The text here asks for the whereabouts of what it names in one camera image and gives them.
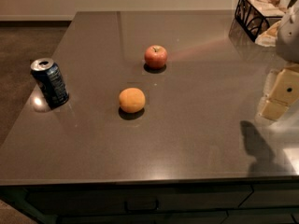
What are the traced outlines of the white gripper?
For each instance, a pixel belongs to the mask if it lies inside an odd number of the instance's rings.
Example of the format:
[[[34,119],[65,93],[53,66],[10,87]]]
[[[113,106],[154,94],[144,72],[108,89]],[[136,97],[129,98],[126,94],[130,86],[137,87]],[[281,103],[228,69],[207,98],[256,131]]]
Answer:
[[[281,21],[258,35],[255,43],[262,47],[276,46],[276,53],[291,63],[299,63],[299,0],[290,0]],[[299,99],[299,71],[295,66],[271,70],[260,103],[260,116],[276,121]]]

